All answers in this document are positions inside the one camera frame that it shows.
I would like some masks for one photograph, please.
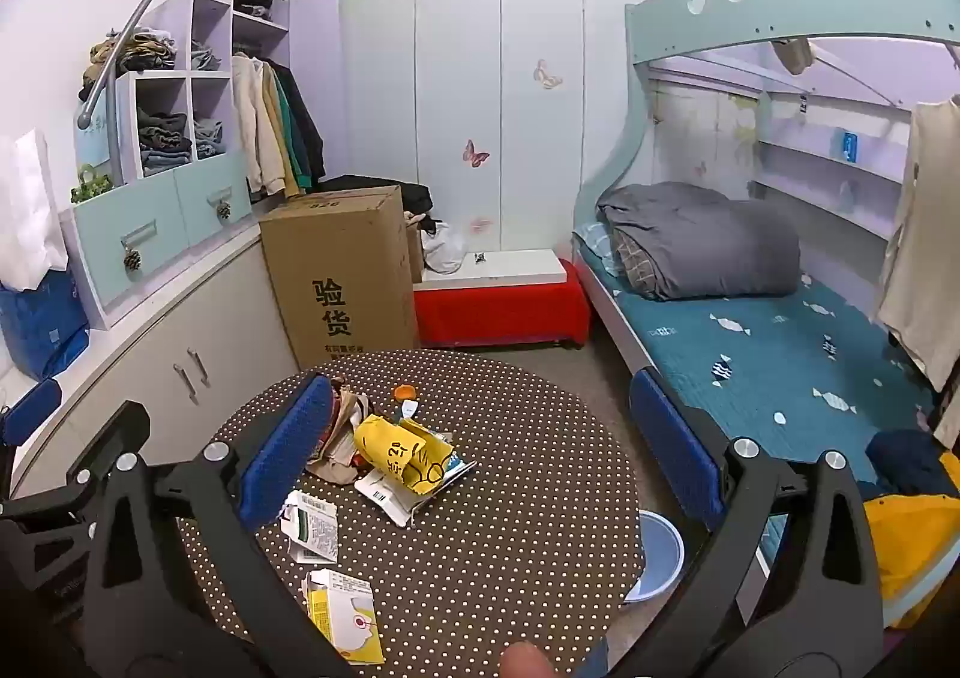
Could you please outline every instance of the round table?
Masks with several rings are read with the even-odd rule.
[[[355,669],[395,678],[493,676],[503,648],[527,640],[560,674],[573,672],[640,571],[634,475],[607,429],[573,395],[472,354],[373,352],[318,371],[342,374],[386,415],[397,405],[392,389],[412,383],[416,419],[452,431],[459,455],[479,462],[405,529],[353,486],[307,473],[299,480],[299,489],[337,505],[337,571],[373,586],[386,663]],[[215,439],[229,441],[302,377],[242,407]],[[182,529],[215,619],[242,636],[198,530]],[[289,558],[276,524],[257,537],[300,599],[311,567]]]

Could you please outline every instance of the gray blanket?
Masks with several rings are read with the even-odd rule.
[[[732,202],[685,182],[626,185],[600,197],[631,285],[657,299],[785,295],[800,280],[800,240],[761,200]]]

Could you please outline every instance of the light blue drawer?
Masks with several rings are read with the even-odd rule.
[[[104,305],[188,247],[173,171],[83,202],[74,215],[90,278]],[[124,241],[140,254],[139,269],[124,265]]]
[[[204,158],[171,173],[176,177],[176,192],[191,245],[203,242],[250,214],[247,164],[241,152]],[[217,215],[221,203],[229,205],[229,217],[224,220]]]

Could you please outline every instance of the blue bag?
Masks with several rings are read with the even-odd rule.
[[[64,371],[89,343],[90,323],[69,270],[47,272],[35,291],[0,285],[0,329],[16,368],[35,380]]]

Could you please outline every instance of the bed sheet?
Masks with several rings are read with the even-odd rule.
[[[877,479],[866,456],[880,430],[915,427],[932,395],[886,332],[826,285],[803,275],[790,296],[650,301],[584,259],[611,293],[661,375],[728,437],[771,456],[812,462],[829,448],[857,480]],[[776,553],[782,518],[764,539]]]

